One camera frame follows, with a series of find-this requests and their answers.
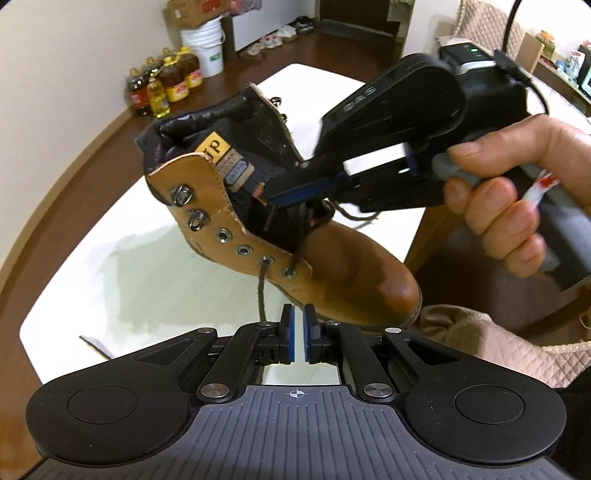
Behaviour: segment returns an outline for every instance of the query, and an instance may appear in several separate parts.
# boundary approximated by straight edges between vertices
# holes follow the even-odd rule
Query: cardboard box
[[[168,17],[183,30],[197,28],[230,10],[230,0],[168,0]]]

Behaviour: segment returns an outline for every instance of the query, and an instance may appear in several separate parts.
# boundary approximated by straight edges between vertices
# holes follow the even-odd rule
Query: boot label
[[[230,191],[232,191],[234,193],[236,193],[238,190],[240,190],[240,187],[242,187],[245,184],[245,182],[248,180],[248,178],[255,171],[255,167],[253,167],[252,164],[250,164],[250,163],[247,164],[246,162],[244,162],[242,160],[239,163],[243,163],[246,166],[246,168],[241,172],[241,175],[238,177],[236,182],[234,182],[234,184],[230,186]]]
[[[218,162],[216,165],[216,170],[222,178],[226,178],[226,176],[234,169],[234,166],[236,166],[240,160],[242,160],[242,155],[231,148],[230,151]],[[226,182],[230,184],[233,183],[227,178]]]
[[[207,136],[207,138],[201,142],[201,144],[195,149],[195,152],[205,153],[213,162],[217,165],[223,156],[230,150],[230,145],[217,133],[213,132]]]
[[[243,160],[242,155],[215,132],[209,134],[195,151],[205,153],[210,158],[217,173],[234,193],[240,190],[255,171],[251,163]]]

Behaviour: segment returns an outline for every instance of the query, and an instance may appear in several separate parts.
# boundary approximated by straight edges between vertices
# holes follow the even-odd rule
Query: shoe
[[[283,27],[279,27],[275,33],[279,38],[285,41],[291,41],[297,38],[296,29],[291,25],[283,25]]]
[[[261,51],[265,48],[264,45],[261,45],[259,42],[253,43],[246,49],[246,53],[248,58],[261,60],[262,54]]]
[[[281,47],[283,45],[283,40],[281,39],[281,37],[279,35],[277,35],[277,33],[272,33],[270,35],[273,39],[273,42],[275,42],[275,46],[276,47]]]
[[[279,36],[274,33],[262,37],[261,42],[265,45],[265,48],[275,48],[283,45]]]
[[[187,243],[232,270],[266,278],[321,319],[406,327],[421,293],[404,264],[332,221],[325,201],[274,212],[261,184],[303,161],[275,105],[255,85],[211,108],[155,121],[136,140],[148,187]]]
[[[291,24],[298,34],[314,30],[314,20],[310,17],[298,17]]]

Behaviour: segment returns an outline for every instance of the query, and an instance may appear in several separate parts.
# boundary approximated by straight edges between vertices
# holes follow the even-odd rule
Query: white bucket
[[[203,77],[213,77],[223,70],[222,44],[226,40],[220,17],[193,30],[181,30],[183,45],[197,57]]]

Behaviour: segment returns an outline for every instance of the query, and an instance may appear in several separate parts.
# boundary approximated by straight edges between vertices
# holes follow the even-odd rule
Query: boot tongue
[[[229,193],[244,190],[252,196],[261,182],[285,173],[283,167],[273,162],[275,152],[258,142],[252,131],[226,118],[203,131],[190,151],[208,156]]]
[[[294,252],[301,241],[305,220],[298,208],[272,212],[270,207],[253,198],[261,182],[285,173],[278,154],[258,141],[256,132],[227,118],[191,140],[190,145],[182,147],[182,152],[179,148],[177,155],[193,151],[205,154],[216,166],[234,212],[244,227],[253,235]]]

